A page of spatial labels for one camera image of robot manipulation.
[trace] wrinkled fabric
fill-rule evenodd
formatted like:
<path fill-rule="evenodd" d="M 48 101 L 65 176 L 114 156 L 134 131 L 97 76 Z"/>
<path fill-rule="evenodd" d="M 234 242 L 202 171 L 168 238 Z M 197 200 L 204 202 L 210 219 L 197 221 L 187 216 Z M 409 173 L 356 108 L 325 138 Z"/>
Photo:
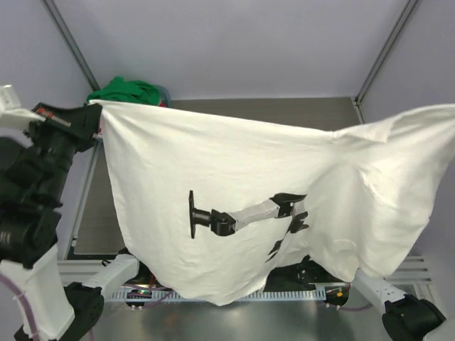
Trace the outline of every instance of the wrinkled fabric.
<path fill-rule="evenodd" d="M 308 254 L 343 281 L 359 267 L 389 276 L 427 225 L 455 152 L 455 105 L 333 132 L 96 102 L 126 246 L 163 285 L 216 305 Z M 272 218 L 228 237 L 198 225 L 191 239 L 190 190 L 198 209 L 219 212 L 306 195 L 308 228 L 288 233 L 291 217 Z"/>

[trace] metal table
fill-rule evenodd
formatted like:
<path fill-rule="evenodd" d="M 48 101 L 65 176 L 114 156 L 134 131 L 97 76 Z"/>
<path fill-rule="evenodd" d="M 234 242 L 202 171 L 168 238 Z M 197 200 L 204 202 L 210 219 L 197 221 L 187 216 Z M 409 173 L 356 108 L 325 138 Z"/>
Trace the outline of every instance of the metal table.
<path fill-rule="evenodd" d="M 346 306 L 367 303 L 354 288 Z M 131 311 L 107 303 L 95 341 L 390 341 L 379 312 L 347 312 L 315 301 L 168 303 Z"/>

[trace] metal frame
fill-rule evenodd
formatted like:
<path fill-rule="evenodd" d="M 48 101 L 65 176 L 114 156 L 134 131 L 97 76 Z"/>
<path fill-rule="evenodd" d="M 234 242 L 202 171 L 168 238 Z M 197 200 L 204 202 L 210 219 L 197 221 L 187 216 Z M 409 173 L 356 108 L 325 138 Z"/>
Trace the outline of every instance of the metal frame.
<path fill-rule="evenodd" d="M 71 227 L 71 238 L 68 241 L 68 245 L 66 246 L 65 256 L 66 259 L 68 254 L 71 251 L 74 251 L 75 243 L 77 240 L 77 234 L 79 232 L 80 222 L 82 220 L 82 215 L 84 214 L 84 207 L 85 203 L 87 202 L 87 196 L 90 191 L 90 185 L 92 184 L 93 172 L 95 171 L 95 166 L 97 164 L 98 154 L 100 153 L 100 149 L 102 148 L 102 141 L 98 141 L 93 147 L 92 157 L 90 158 L 90 163 L 87 167 L 87 172 L 85 174 L 85 181 L 84 181 L 84 188 L 82 189 L 82 193 L 79 198 L 79 203 L 76 208 L 75 219 L 73 225 Z"/>
<path fill-rule="evenodd" d="M 66 22 L 63 20 L 63 17 L 57 8 L 57 5 L 55 5 L 54 0 L 41 0 L 41 2 L 43 3 L 45 9 L 48 11 L 49 16 L 51 17 L 58 31 L 62 35 L 63 40 L 65 41 L 67 47 L 70 49 L 71 54 L 73 55 L 76 63 L 79 65 L 85 79 L 88 81 L 88 84 L 90 84 L 93 91 L 99 90 L 100 86 L 98 85 L 95 76 L 88 66 L 84 55 L 82 52 L 80 52 L 79 46 L 77 46 L 76 40 L 66 25 Z"/>
<path fill-rule="evenodd" d="M 365 120 L 363 117 L 362 111 L 362 102 L 367 94 L 368 90 L 371 87 L 371 84 L 375 80 L 376 76 L 378 75 L 379 71 L 381 70 L 382 66 L 384 65 L 385 61 L 390 55 L 393 47 L 398 41 L 398 38 L 403 33 L 405 26 L 410 22 L 412 16 L 414 15 L 417 7 L 420 5 L 422 0 L 408 0 L 405 7 L 402 10 L 402 13 L 398 17 L 395 25 L 393 26 L 392 31 L 390 32 L 387 40 L 385 41 L 384 46 L 382 47 L 376 61 L 373 63 L 373 66 L 368 73 L 365 81 L 362 84 L 362 87 L 359 90 L 357 96 L 353 98 L 353 105 L 355 110 L 358 112 L 360 123 L 364 124 Z"/>

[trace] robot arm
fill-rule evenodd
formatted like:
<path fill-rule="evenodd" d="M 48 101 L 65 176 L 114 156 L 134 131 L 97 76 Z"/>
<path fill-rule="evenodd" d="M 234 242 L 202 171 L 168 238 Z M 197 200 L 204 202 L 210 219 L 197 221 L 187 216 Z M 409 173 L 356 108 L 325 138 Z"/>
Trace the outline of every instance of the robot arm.
<path fill-rule="evenodd" d="M 394 341 L 447 341 L 455 333 L 455 320 L 446 321 L 431 302 L 405 293 L 362 270 L 352 285 L 380 312 L 382 323 Z"/>
<path fill-rule="evenodd" d="M 138 274 L 139 261 L 119 254 L 85 283 L 63 288 L 55 229 L 60 196 L 77 152 L 91 148 L 101 106 L 20 108 L 0 87 L 0 124 L 25 129 L 32 146 L 0 137 L 0 280 L 16 291 L 23 327 L 16 340 L 79 340 L 98 321 L 104 297 Z"/>

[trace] white wall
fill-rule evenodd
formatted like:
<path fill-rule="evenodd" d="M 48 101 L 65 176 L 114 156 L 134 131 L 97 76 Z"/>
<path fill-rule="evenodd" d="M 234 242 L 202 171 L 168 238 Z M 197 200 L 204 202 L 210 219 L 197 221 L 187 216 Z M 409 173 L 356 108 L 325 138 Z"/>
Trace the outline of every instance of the white wall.
<path fill-rule="evenodd" d="M 363 103 L 367 121 L 429 104 L 455 102 L 455 1 L 422 1 Z M 446 309 L 455 317 L 455 164 L 437 193 L 429 226 L 416 244 Z"/>
<path fill-rule="evenodd" d="M 62 107 L 83 104 L 91 92 L 63 39 L 40 1 L 4 1 L 0 9 L 0 85 L 13 84 L 24 107 L 38 102 Z M 0 135 L 20 139 L 18 131 L 0 129 Z M 68 240 L 68 218 L 74 207 L 74 195 L 80 187 L 79 169 L 88 155 L 80 155 L 68 178 L 63 195 L 64 216 L 58 227 L 59 244 Z M 0 334 L 12 340 L 21 323 L 17 304 L 0 284 Z"/>
<path fill-rule="evenodd" d="M 406 0 L 56 0 L 101 86 L 175 99 L 355 95 Z"/>

